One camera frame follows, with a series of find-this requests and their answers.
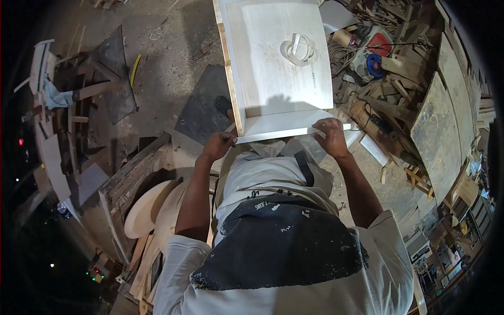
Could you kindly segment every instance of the round wood disc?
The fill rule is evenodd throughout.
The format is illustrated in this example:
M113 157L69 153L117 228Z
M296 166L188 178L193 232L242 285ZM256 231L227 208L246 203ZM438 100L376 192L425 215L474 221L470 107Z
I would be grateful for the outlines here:
M177 185L176 180L164 181L151 188L137 200L124 223L124 233L127 237L139 238L154 229L161 206Z
M189 180L185 180L168 195L156 219L153 241L157 242L163 254L166 253L168 247L168 238L175 234L175 224L187 186L189 186Z

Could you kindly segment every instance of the person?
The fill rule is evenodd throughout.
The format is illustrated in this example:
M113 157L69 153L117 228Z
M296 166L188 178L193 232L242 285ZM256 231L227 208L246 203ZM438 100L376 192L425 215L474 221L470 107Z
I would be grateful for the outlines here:
M406 314L413 271L397 222L348 151L341 122L314 127L341 169L356 227L347 228L329 200L330 173L300 155L230 150L236 137L215 133L163 253L154 314ZM226 152L211 248L209 173Z

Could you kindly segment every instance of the blue spool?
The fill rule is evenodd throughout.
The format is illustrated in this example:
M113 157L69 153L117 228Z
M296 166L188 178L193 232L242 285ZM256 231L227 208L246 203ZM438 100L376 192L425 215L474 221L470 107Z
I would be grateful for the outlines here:
M375 62L378 62L378 64L380 65L379 69L376 69L374 67ZM379 54L372 53L369 56L367 56L367 60L366 60L367 71L375 79L380 79L384 75L384 71L383 71L381 65L382 65L382 57Z

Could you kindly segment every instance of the concrete floor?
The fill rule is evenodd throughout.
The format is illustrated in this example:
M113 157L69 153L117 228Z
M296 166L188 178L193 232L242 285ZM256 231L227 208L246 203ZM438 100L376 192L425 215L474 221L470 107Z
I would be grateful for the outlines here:
M139 137L165 132L172 135L173 147L180 147L173 152L175 168L193 167L203 146L173 129L205 67L223 65L212 2L130 0L125 5L116 3L111 10L94 9L90 2L55 3L41 22L39 39L54 38L51 51L67 56L75 54L79 46L80 51L93 49L122 24L128 66L133 66L138 54L142 59L133 87L139 111L112 126L104 119L104 107L92 109L89 147L107 146L111 139L117 139L120 153L127 155L135 149ZM391 166L386 184L381 184L382 167L371 154L358 142L350 150L384 209L392 210L399 221L416 207L422 193L407 184L402 167ZM330 198L338 206L346 202L340 217L347 226L353 226L339 167L329 156L320 165L334 175L337 189ZM213 170L220 170L220 161Z

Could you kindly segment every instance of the hand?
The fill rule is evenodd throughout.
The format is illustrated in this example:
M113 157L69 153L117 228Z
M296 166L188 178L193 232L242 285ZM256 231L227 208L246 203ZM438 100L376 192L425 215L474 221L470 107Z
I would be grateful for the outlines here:
M319 134L313 134L313 137L330 156L338 160L350 154L346 146L341 121L336 118L320 119L313 127L326 135L325 138L322 138Z
M208 158L212 162L221 159L229 148L238 141L232 133L214 133L208 139L201 157Z

